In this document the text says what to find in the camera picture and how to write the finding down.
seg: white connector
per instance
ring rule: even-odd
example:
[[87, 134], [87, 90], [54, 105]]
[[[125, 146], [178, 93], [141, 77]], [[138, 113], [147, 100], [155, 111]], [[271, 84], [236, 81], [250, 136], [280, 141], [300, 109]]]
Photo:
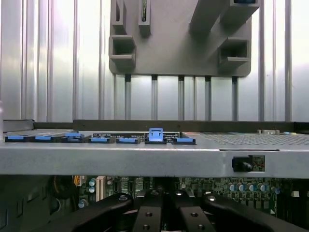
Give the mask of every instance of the white connector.
[[106, 190], [105, 190], [105, 186], [106, 186], [106, 176], [98, 176], [97, 177], [97, 184], [96, 184], [96, 201], [100, 201], [103, 200], [106, 197]]

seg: blue release tab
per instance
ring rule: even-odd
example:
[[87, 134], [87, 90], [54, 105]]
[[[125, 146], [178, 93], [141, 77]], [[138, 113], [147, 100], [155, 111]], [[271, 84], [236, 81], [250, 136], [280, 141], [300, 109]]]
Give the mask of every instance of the blue release tab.
[[84, 135], [83, 134], [80, 134], [80, 133], [66, 133], [65, 135], [66, 137], [80, 137], [80, 138], [83, 138]]
[[51, 140], [51, 136], [35, 136], [36, 140]]
[[178, 138], [176, 141], [178, 143], [192, 143], [193, 139], [190, 139], [190, 138]]
[[122, 143], [135, 143], [136, 139], [135, 138], [120, 138], [119, 142]]
[[107, 138], [91, 138], [92, 142], [107, 142]]
[[19, 135], [12, 135], [12, 136], [8, 136], [8, 139], [12, 139], [12, 140], [23, 140], [24, 136], [19, 136]]
[[150, 128], [149, 129], [149, 141], [150, 142], [162, 142], [163, 141], [163, 128]]

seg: corrugated metal wall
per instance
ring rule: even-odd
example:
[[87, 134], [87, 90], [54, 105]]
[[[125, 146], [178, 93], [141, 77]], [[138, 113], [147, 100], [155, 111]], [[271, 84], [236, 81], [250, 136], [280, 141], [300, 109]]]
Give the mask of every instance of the corrugated metal wall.
[[239, 79], [113, 76], [109, 0], [0, 1], [6, 119], [309, 121], [308, 0], [265, 1]]

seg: metal shelf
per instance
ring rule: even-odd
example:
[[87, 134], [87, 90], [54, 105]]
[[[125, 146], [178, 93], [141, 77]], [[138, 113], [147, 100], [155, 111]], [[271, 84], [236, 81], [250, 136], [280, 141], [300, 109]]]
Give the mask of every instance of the metal shelf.
[[[237, 145], [237, 135], [189, 136], [197, 145], [2, 143], [0, 174], [309, 178], [309, 136], [256, 135]], [[278, 145], [262, 144], [276, 142], [269, 138]], [[248, 155], [264, 155], [266, 171], [233, 172], [232, 158]]]

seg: gray plastic bracket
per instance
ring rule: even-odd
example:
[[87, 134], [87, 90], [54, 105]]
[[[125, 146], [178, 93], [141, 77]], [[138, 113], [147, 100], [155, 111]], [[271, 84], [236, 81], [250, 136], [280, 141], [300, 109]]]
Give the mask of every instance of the gray plastic bracket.
[[234, 0], [111, 1], [112, 73], [218, 77], [250, 73], [251, 15], [260, 0], [255, 4]]

